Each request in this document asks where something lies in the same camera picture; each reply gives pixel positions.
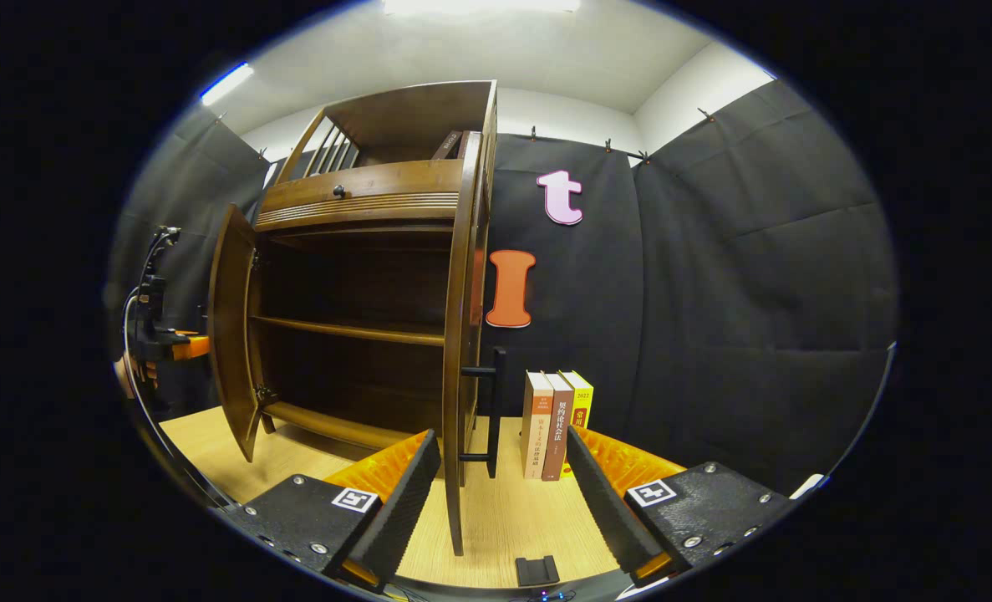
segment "white ceiling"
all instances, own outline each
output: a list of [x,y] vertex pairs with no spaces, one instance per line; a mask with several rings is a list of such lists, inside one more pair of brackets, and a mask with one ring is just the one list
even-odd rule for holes
[[333,100],[403,85],[498,79],[632,114],[710,38],[630,0],[572,13],[385,15],[366,0],[314,19],[255,58],[211,109],[236,133]]

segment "book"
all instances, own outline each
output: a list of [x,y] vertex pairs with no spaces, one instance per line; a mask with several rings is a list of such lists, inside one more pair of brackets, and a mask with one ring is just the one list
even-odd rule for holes
[[[592,414],[592,385],[589,385],[587,380],[581,378],[581,375],[576,370],[569,370],[569,372],[559,370],[559,375],[573,388],[573,415],[569,419],[569,423],[572,426],[587,428],[588,415]],[[559,477],[560,479],[565,479],[565,477],[572,476],[573,471],[569,467],[569,462],[564,460],[562,473],[560,473]]]
[[440,148],[435,149],[432,159],[447,159],[447,156],[455,148],[455,145],[458,144],[458,141],[461,140],[461,137],[462,133],[457,131],[447,134],[447,137],[441,142]]
[[521,408],[521,468],[526,479],[539,479],[552,423],[552,384],[539,372],[526,372],[526,399]]
[[544,457],[542,481],[557,481],[566,460],[566,430],[573,413],[573,388],[558,374],[546,374],[552,384],[552,425],[548,427],[548,451]]

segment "cabinet shelf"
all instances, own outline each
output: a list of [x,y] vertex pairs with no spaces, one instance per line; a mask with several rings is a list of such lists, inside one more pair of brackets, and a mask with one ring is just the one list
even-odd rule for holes
[[274,319],[269,316],[251,316],[251,319],[264,324],[281,325],[281,327],[308,332],[349,336],[352,339],[388,340],[391,343],[409,343],[432,347],[443,346],[443,328],[435,324],[378,324],[361,323],[361,321],[354,320],[335,324],[309,323],[302,320]]
[[298,251],[324,255],[403,252],[450,255],[450,235],[452,224],[446,220],[374,221],[278,230],[269,240]]
[[277,401],[275,404],[267,405],[262,408],[262,411],[274,416],[274,418],[298,424],[298,426],[313,431],[313,433],[375,450],[388,448],[388,446],[393,446],[415,434],[336,418],[336,416],[321,414],[319,411],[312,411],[312,409],[289,404],[286,401]]

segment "black metal plate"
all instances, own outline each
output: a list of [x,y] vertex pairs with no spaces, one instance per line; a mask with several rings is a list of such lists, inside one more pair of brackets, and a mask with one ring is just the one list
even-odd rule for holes
[[[232,519],[275,552],[325,572],[339,567],[380,507],[374,492],[293,475],[237,509]],[[315,544],[325,552],[313,551]]]
[[[709,466],[713,472],[707,472]],[[761,496],[768,496],[765,503]],[[789,499],[718,462],[706,462],[629,489],[625,502],[668,554],[695,566],[751,537],[755,531],[749,529],[773,521]],[[687,546],[689,538],[699,542]]]

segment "cabinet hinge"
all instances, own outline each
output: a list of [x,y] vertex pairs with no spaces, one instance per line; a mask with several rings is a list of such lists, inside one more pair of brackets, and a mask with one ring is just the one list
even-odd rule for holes
[[270,389],[269,386],[258,385],[254,388],[254,399],[258,400],[259,404],[266,403],[266,401],[275,400],[278,396],[278,393]]

